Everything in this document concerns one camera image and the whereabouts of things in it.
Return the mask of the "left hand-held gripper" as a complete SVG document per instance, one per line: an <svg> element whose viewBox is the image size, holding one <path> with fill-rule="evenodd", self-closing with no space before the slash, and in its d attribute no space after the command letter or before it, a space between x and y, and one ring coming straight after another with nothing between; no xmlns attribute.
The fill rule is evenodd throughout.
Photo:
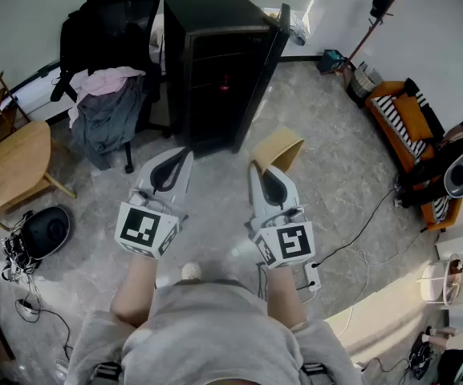
<svg viewBox="0 0 463 385"><path fill-rule="evenodd" d="M193 161L189 148L172 148L142 166L137 188L120 204L115 240L123 249L151 259L163 257L187 219L182 207Z"/></svg>

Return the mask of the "beige plastic container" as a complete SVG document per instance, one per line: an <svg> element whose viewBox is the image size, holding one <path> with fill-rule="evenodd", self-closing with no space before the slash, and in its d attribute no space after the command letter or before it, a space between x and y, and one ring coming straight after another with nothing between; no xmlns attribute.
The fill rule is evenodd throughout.
<svg viewBox="0 0 463 385"><path fill-rule="evenodd" d="M264 174L270 166L287 172L300 153L304 139L287 127L282 127L257 144L251 160Z"/></svg>

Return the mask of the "person's right forearm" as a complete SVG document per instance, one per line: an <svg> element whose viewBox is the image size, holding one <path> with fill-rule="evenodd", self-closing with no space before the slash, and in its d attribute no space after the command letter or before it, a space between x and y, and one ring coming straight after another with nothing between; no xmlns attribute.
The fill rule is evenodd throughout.
<svg viewBox="0 0 463 385"><path fill-rule="evenodd" d="M307 320L290 267L267 271L267 313L291 329Z"/></svg>

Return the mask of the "grey garment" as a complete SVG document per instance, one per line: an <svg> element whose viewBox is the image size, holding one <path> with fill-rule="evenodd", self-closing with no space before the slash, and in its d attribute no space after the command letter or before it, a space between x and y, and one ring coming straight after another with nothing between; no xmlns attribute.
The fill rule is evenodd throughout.
<svg viewBox="0 0 463 385"><path fill-rule="evenodd" d="M110 168L105 156L135 135L148 89L144 76L126 80L121 89L103 95L86 95L77 106L71 134L76 146L100 171Z"/></svg>

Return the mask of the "white power strip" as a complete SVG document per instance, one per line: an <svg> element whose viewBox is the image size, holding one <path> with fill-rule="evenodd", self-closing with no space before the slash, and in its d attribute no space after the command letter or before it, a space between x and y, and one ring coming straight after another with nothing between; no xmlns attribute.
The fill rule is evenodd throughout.
<svg viewBox="0 0 463 385"><path fill-rule="evenodd" d="M310 292L317 292L321 288L321 281L319 277L319 270L315 261L308 261L304 265L304 273L306 275L308 290Z"/></svg>

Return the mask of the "person's left white shoe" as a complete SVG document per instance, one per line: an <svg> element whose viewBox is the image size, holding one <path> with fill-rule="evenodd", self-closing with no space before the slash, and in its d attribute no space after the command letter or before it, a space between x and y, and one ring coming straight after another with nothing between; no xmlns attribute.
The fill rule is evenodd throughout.
<svg viewBox="0 0 463 385"><path fill-rule="evenodd" d="M185 263L181 268L181 277L184 281L201 280L202 271L198 262Z"/></svg>

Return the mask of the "pink garment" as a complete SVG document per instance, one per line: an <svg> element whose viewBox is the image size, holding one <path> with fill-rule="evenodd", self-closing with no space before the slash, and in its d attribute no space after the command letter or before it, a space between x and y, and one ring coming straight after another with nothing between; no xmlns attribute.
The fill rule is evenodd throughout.
<svg viewBox="0 0 463 385"><path fill-rule="evenodd" d="M69 128L72 129L78 119L78 105L87 95L100 96L118 92L128 79L139 75L146 75L146 72L132 67L117 67L98 70L88 76L81 85L75 106L68 110Z"/></svg>

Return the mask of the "row of books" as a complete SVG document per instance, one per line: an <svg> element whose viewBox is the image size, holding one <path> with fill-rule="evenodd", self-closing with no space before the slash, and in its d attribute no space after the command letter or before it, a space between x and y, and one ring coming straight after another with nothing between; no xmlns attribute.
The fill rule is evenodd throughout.
<svg viewBox="0 0 463 385"><path fill-rule="evenodd" d="M369 69L368 65L362 62L352 74L347 85L347 94L358 108L363 108L367 98L383 81L375 68Z"/></svg>

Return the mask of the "person's grey shirt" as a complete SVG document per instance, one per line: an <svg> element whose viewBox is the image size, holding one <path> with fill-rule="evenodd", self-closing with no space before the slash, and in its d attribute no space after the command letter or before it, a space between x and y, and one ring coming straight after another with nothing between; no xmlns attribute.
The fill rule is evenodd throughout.
<svg viewBox="0 0 463 385"><path fill-rule="evenodd" d="M101 363L121 367L118 385L362 385L328 323L288 329L247 289L223 283L158 289L137 328L96 311L74 346L67 385L87 385Z"/></svg>

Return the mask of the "orange sofa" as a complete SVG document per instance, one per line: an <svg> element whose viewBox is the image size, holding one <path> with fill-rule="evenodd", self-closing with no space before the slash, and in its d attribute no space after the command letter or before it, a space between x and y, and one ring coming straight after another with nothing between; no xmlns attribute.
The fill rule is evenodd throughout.
<svg viewBox="0 0 463 385"><path fill-rule="evenodd" d="M384 82L381 83L372 94L366 99L366 108L375 118L377 125L383 133L383 138L387 141L387 147L392 158L395 160L399 172L408 172L416 164L415 159L409 150L405 147L405 142L401 140L396 131L394 131L384 118L383 114L377 110L374 104L374 98L393 97L402 93L404 82ZM445 217L442 221L434 219L433 203L428 203L420 207L426 226L424 231L442 230L455 225L459 212L461 210L463 199L452 199L449 201L448 209L445 211Z"/></svg>

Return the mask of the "light wooden round table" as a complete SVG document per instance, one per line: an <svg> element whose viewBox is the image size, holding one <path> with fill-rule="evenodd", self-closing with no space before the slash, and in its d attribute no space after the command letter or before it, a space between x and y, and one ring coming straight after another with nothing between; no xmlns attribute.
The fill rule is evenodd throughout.
<svg viewBox="0 0 463 385"><path fill-rule="evenodd" d="M52 185L77 197L49 173L53 146L63 148L45 121L31 121L0 142L0 215ZM11 231L1 221L0 228Z"/></svg>

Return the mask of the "cream upholstered bench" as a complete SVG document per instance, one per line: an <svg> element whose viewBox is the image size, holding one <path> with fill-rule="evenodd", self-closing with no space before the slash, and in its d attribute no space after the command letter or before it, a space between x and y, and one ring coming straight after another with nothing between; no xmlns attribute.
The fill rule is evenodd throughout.
<svg viewBox="0 0 463 385"><path fill-rule="evenodd" d="M327 319L353 362L367 362L396 347L408 350L416 334L442 310L420 296L419 273L410 273Z"/></svg>

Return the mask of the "black office chair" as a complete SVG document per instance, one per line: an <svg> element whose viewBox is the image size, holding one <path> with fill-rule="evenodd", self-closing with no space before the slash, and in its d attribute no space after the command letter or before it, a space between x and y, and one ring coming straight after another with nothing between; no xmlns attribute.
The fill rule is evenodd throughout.
<svg viewBox="0 0 463 385"><path fill-rule="evenodd" d="M143 130L160 131L170 137L166 125L150 120L152 105L160 99L161 66L152 61L149 50L152 25L160 0L87 0L87 69L74 75L71 85L77 99L84 80L98 70L132 67L145 71L148 98L140 112L135 134Z"/></svg>

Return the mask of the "reddish wooden coat rack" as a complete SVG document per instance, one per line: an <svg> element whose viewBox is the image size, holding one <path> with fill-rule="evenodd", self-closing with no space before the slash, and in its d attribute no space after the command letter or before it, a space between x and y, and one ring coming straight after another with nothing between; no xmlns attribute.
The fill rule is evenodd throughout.
<svg viewBox="0 0 463 385"><path fill-rule="evenodd" d="M384 23L384 18L389 16L389 17L392 17L393 14L391 14L389 11L390 9L392 8L393 4L394 4L395 0L392 0L391 1L391 4L390 4L390 7L387 8L386 12L384 13L383 17L382 18L373 18L371 15L370 15L370 18L368 19L369 21L369 27L368 27L368 31L367 33L362 37L362 39L360 40L360 42L358 43L358 45L355 47L355 49L353 50L353 52L347 57L348 58L348 61L346 62L346 64L343 66L343 69L341 70L341 72L344 72L345 70L347 70L349 68L349 66L351 65L351 61L352 59L355 57L355 55L359 52L359 50L362 48L362 46L367 42L368 38L371 36L371 34L374 32L374 30L381 24Z"/></svg>

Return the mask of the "black cap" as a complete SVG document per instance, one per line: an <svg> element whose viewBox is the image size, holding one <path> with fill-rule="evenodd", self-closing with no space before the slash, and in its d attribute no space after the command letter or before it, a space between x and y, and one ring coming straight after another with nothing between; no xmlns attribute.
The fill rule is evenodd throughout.
<svg viewBox="0 0 463 385"><path fill-rule="evenodd" d="M373 18L382 18L387 8L390 7L392 0L372 0L372 8L370 10L370 15Z"/></svg>

